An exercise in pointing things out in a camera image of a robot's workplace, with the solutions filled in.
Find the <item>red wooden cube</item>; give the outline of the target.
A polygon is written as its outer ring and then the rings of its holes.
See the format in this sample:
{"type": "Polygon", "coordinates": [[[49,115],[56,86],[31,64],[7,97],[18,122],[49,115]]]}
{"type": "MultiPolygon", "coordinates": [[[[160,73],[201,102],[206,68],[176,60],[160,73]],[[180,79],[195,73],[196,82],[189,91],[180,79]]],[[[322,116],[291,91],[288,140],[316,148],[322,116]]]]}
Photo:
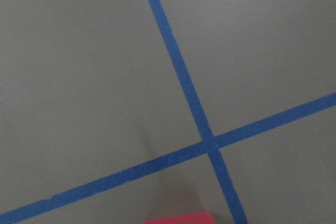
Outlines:
{"type": "Polygon", "coordinates": [[[146,220],[143,224],[216,224],[208,211],[146,220]]]}

